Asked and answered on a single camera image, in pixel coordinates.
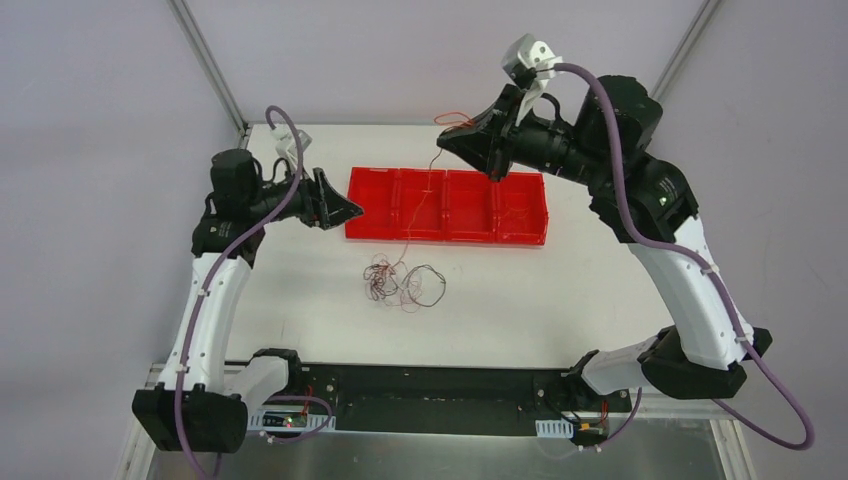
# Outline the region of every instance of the cable clip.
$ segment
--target cable clip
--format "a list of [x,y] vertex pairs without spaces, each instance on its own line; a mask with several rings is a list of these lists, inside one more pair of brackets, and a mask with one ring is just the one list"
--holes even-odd
[[710,268],[702,268],[701,269],[701,274],[703,274],[703,275],[709,275],[711,273],[718,273],[718,265],[711,263]]

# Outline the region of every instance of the white bracket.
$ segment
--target white bracket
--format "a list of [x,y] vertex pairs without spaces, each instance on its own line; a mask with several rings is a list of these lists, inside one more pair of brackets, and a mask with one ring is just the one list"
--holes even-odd
[[565,420],[536,420],[536,436],[539,438],[572,438],[574,426]]
[[518,116],[515,118],[515,125],[521,123],[527,113],[533,109],[533,104],[536,100],[545,93],[545,88],[548,81],[554,78],[559,72],[553,69],[554,65],[562,62],[562,57],[554,55],[547,43],[536,40],[536,37],[529,33],[524,35],[510,45],[501,60],[501,67],[507,75],[514,75],[516,67],[523,66],[524,69],[535,69],[536,77],[533,79],[524,98],[521,100],[521,105],[518,108]]
[[[280,158],[286,159],[289,163],[297,161],[297,144],[294,141],[291,131],[288,128],[275,128],[271,130],[271,136],[277,140],[274,149],[277,150],[277,155]],[[303,145],[303,150],[312,144],[312,137],[303,130],[297,131],[297,136],[300,137],[300,143]]]

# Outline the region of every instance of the red tray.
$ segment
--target red tray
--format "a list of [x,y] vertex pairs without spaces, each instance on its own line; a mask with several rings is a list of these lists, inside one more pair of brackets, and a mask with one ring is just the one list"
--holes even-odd
[[347,196],[365,210],[347,238],[544,245],[548,230],[538,173],[493,183],[474,171],[354,167]]

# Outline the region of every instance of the white tabletop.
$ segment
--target white tabletop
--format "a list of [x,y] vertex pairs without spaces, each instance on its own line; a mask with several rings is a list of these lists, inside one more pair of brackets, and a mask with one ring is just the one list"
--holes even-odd
[[[324,168],[342,194],[353,166],[426,168],[441,131],[302,128],[314,139],[306,167]],[[248,148],[270,176],[277,156],[267,126],[253,128]],[[433,168],[469,169],[447,152]],[[447,279],[442,301],[414,314],[369,300],[362,279],[375,253],[395,259],[403,243],[348,241],[343,227],[322,231],[294,219],[270,225],[227,358],[277,347],[296,349],[307,362],[568,367],[589,350],[630,345],[671,325],[641,264],[589,211],[585,187],[549,176],[545,187],[543,247],[413,243],[406,263],[429,263]]]

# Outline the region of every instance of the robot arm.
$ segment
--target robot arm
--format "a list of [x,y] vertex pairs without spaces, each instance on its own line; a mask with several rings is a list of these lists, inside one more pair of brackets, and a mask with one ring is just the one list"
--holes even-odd
[[[298,133],[301,144],[308,145],[308,135]],[[254,355],[232,384],[224,384],[224,354],[230,327],[265,236],[264,229],[234,250],[215,272],[209,288],[202,290],[204,279],[222,252],[270,214],[290,190],[290,137],[283,134],[278,138],[278,163],[286,163],[286,175],[276,183],[262,178],[259,162],[247,150],[227,150],[212,158],[213,192],[192,235],[195,258],[191,289],[177,338],[156,387],[138,390],[133,399],[133,413],[161,450],[181,449],[173,408],[179,373],[184,374],[181,410],[192,450],[232,453],[244,440],[249,416],[274,393],[291,385],[300,370],[295,352],[266,349]],[[358,205],[330,186],[322,169],[315,168],[313,177],[303,175],[296,194],[273,221],[296,217],[309,227],[328,230],[362,215]],[[190,333],[190,318],[199,295],[206,298],[194,332]],[[180,359],[188,335],[191,344],[183,365]]]
[[[572,396],[592,398],[652,385],[680,399],[732,397],[746,378],[740,365],[746,351],[718,293],[692,260],[630,238],[615,200],[606,123],[597,97],[587,93],[572,125],[559,116],[558,101],[543,93],[547,81],[558,73],[553,70],[558,62],[559,57],[532,36],[517,41],[502,63],[515,85],[504,86],[472,125],[444,131],[437,144],[493,181],[519,163],[586,185],[592,197],[590,209],[628,245],[656,284],[674,326],[630,347],[588,353],[566,379]],[[699,252],[712,264],[698,204],[686,178],[672,164],[645,151],[662,107],[634,78],[607,76],[600,81],[616,109],[628,204],[637,229],[650,239]],[[533,113],[539,98],[554,104],[554,119]],[[771,343],[769,332],[741,321],[748,341],[763,353]]]

